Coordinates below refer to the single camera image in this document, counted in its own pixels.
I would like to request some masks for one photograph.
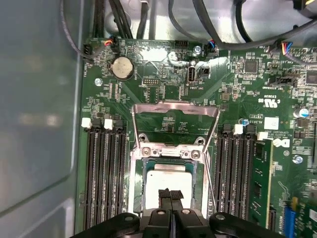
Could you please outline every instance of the logo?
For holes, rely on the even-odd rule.
[[[259,98],[259,103],[264,103],[265,108],[277,108],[277,105],[280,104],[281,100],[271,99],[271,98]]]

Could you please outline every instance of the motherboard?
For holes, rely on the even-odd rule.
[[[317,67],[270,47],[117,39],[84,63],[75,232],[142,216],[168,188],[206,219],[317,236],[316,133]]]

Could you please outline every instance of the sticker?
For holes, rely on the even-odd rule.
[[[315,212],[314,210],[309,210],[309,217],[313,219],[315,222],[317,222],[317,212]]]
[[[264,130],[278,130],[279,118],[264,118]]]

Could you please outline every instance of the screw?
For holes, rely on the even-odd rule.
[[[226,219],[226,218],[224,217],[224,215],[222,215],[222,214],[216,215],[216,218],[217,218],[218,220],[224,220],[224,219]]]
[[[151,149],[149,147],[144,147],[142,149],[142,155],[143,156],[149,156],[151,154]]]
[[[103,84],[103,80],[101,78],[96,78],[95,79],[95,85],[100,87]]]
[[[193,48],[193,52],[196,54],[196,55],[200,55],[202,53],[202,48],[200,46],[195,46]]]
[[[190,61],[190,65],[191,66],[195,66],[196,65],[196,61],[194,61],[194,60]]]
[[[200,152],[198,150],[193,150],[190,155],[193,160],[197,160],[200,158]]]
[[[187,210],[187,209],[185,209],[185,210],[183,210],[183,211],[182,211],[182,213],[183,213],[183,214],[189,214],[189,213],[190,213],[190,211],[189,211],[189,210]]]
[[[295,164],[300,164],[300,163],[302,163],[303,162],[303,157],[301,157],[301,156],[299,156],[299,155],[295,155],[294,156],[294,158],[293,158],[293,162],[295,163]]]

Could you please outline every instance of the blue slot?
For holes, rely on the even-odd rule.
[[[290,207],[285,207],[284,214],[284,234],[287,238],[294,238],[296,212]]]

